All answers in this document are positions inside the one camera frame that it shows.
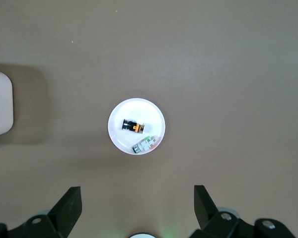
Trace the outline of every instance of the silver bolt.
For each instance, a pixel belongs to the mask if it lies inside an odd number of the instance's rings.
[[[39,222],[41,222],[41,218],[35,218],[33,221],[32,221],[32,224],[38,224]]]
[[[275,228],[275,225],[274,223],[272,223],[271,221],[268,221],[268,220],[265,220],[262,222],[263,225],[269,229],[274,229]]]
[[[232,220],[232,217],[230,216],[230,214],[229,213],[222,213],[221,214],[221,217],[224,219],[224,220],[227,220],[227,221],[230,221],[230,220]]]

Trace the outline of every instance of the black mechanical bracket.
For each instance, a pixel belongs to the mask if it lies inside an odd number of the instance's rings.
[[[0,223],[0,238],[67,238],[81,215],[80,187],[71,187],[47,215],[37,215],[8,231]]]
[[[194,211],[201,229],[190,238],[295,238],[279,221],[261,218],[252,226],[230,212],[218,211],[203,185],[194,186]]]

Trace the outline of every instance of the white and green battery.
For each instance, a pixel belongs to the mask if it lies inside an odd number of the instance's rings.
[[[150,149],[158,140],[157,136],[147,136],[145,139],[139,141],[136,145],[133,146],[133,151],[137,154],[139,152]]]

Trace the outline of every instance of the white plastic box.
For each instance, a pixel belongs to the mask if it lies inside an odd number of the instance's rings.
[[[10,79],[0,73],[0,135],[6,133],[13,125],[13,97]]]

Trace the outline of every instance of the black and orange battery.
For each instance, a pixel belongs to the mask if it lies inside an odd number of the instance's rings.
[[[144,131],[144,127],[145,127],[144,124],[138,124],[135,121],[124,119],[122,129],[123,130],[131,130],[131,131],[134,131],[136,133],[142,134],[143,131]]]

